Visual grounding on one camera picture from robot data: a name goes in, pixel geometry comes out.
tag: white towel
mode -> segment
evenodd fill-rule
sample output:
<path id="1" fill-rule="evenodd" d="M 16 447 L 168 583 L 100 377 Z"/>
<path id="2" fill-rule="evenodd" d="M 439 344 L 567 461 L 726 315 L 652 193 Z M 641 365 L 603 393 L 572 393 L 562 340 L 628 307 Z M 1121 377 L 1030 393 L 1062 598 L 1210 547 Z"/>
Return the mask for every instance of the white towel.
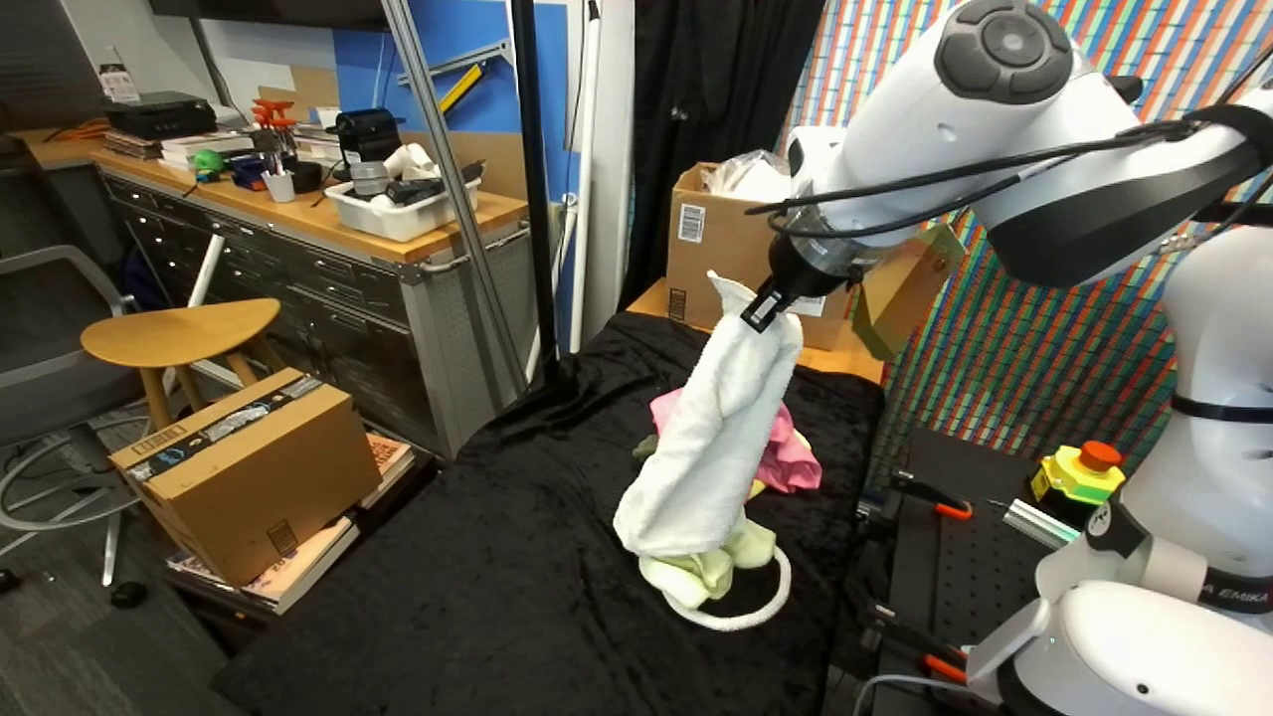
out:
<path id="1" fill-rule="evenodd" d="M 744 503 L 805 348 L 799 320 L 778 315 L 754 333 L 741 320 L 752 292 L 721 276 L 710 276 L 710 286 L 722 320 L 688 376 L 655 455 L 641 466 L 614 514 L 614 528 L 623 549 L 641 557 L 644 583 L 652 583 L 681 617 L 697 614 L 705 598 L 726 595 L 722 563 L 726 568 L 754 568 L 778 557 L 778 549 L 754 557 L 754 547 L 773 536 L 744 523 Z"/>

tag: floor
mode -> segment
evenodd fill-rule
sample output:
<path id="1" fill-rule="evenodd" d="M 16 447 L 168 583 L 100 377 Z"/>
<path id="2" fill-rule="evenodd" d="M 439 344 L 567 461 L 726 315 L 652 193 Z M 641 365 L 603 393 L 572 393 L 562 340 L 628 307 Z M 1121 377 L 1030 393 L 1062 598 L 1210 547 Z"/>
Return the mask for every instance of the floor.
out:
<path id="1" fill-rule="evenodd" d="M 136 413 L 116 413 L 100 435 L 118 447 L 136 426 Z M 61 470 L 62 457 L 49 457 L 31 478 Z M 22 584 L 0 595 L 0 716 L 234 716 L 210 693 L 225 656 L 163 584 L 146 524 L 123 528 L 118 576 L 146 584 L 136 609 L 102 602 L 100 536 L 102 524 L 49 535 L 4 557 Z"/>

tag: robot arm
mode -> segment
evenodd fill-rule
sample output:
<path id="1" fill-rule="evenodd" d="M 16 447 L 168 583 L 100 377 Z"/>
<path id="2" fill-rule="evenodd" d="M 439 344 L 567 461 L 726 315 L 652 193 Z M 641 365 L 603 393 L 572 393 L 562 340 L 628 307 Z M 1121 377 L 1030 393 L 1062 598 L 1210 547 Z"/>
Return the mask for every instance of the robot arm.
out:
<path id="1" fill-rule="evenodd" d="M 924 218 L 976 206 L 1011 276 L 1072 286 L 1273 165 L 1267 76 L 1225 112 L 1140 128 L 1071 38 L 1025 0 L 948 11 L 870 93 L 799 199 L 777 202 L 765 331 L 805 296 L 854 284 Z"/>

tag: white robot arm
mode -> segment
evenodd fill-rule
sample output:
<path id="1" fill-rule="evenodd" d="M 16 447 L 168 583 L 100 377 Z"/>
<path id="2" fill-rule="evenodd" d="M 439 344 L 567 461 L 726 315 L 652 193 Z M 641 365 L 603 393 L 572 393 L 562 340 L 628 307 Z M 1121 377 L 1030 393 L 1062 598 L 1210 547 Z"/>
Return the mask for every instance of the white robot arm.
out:
<path id="1" fill-rule="evenodd" d="M 924 218 L 976 206 L 1015 280 L 1100 280 L 1273 168 L 1273 61 L 1225 104 L 1140 128 L 1025 0 L 948 11 L 870 93 L 831 156 L 773 202 L 765 331 L 870 270 Z M 969 649 L 969 683 L 1051 713 L 1265 713 L 1273 706 L 1273 233 L 1225 233 L 1171 280 L 1178 413 L 1037 602 Z"/>

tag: pink cloth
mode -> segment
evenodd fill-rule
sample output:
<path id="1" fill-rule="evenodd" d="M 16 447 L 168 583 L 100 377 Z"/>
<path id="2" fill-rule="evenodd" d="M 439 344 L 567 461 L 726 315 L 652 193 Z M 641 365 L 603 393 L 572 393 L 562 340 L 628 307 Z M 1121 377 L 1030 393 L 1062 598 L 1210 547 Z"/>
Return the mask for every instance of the pink cloth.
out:
<path id="1" fill-rule="evenodd" d="M 655 430 L 673 423 L 676 398 L 681 390 L 649 404 Z M 778 413 L 773 418 L 754 478 L 778 494 L 799 494 L 799 491 L 810 494 L 823 484 L 823 461 L 810 455 L 809 439 L 795 430 L 795 418 L 789 405 L 778 405 Z"/>

